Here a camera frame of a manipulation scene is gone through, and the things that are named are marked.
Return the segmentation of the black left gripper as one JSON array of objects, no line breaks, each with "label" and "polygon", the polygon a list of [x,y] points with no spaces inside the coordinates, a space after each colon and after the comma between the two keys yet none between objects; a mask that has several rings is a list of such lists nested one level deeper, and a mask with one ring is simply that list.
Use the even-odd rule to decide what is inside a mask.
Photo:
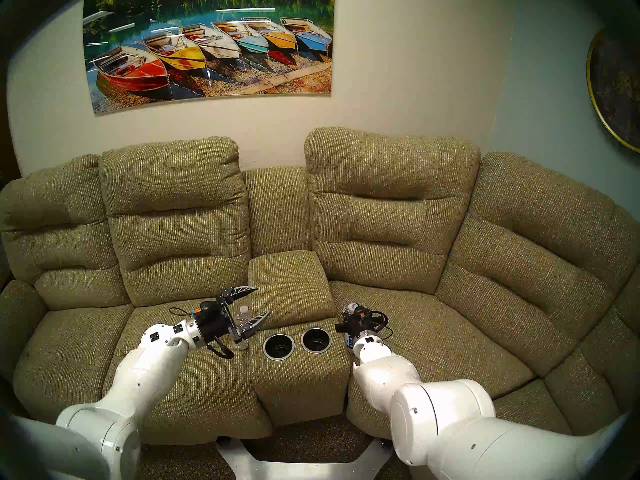
[{"label": "black left gripper", "polygon": [[263,312],[238,326],[231,314],[230,306],[258,290],[258,287],[249,285],[230,287],[217,295],[216,300],[201,302],[199,309],[194,311],[194,322],[204,343],[210,346],[211,342],[215,341],[218,346],[224,346],[221,341],[224,335],[230,335],[235,344],[252,338],[263,322],[270,317],[271,311]]}]

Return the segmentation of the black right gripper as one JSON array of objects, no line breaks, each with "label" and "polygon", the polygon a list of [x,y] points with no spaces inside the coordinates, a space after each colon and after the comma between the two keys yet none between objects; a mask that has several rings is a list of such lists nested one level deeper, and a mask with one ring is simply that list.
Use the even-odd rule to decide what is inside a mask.
[{"label": "black right gripper", "polygon": [[344,334],[352,341],[364,335],[379,334],[388,325],[385,313],[372,310],[363,305],[345,306],[342,311],[343,320],[334,324],[338,334]]}]

